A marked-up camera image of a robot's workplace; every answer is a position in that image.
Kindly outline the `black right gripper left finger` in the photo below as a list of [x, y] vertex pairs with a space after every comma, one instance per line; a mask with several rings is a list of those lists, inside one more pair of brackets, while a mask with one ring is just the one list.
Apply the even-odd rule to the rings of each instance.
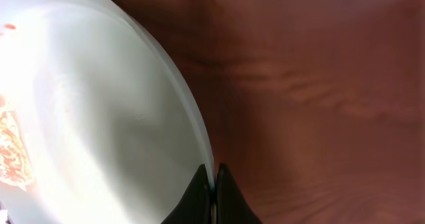
[[198, 167], [180, 202], [161, 224], [211, 224], [211, 190], [204, 164]]

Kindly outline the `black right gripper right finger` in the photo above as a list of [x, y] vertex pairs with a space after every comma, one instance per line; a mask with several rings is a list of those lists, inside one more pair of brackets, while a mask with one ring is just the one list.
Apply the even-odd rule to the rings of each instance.
[[216, 211], [218, 224], [262, 224], [251, 210], [228, 166], [221, 163], [216, 177]]

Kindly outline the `light green plate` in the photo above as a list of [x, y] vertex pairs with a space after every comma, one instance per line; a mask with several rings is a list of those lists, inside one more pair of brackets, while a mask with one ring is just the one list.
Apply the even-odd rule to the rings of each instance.
[[214, 158], [193, 95], [115, 0], [1, 0], [1, 95], [34, 181], [2, 186], [14, 223], [161, 223]]

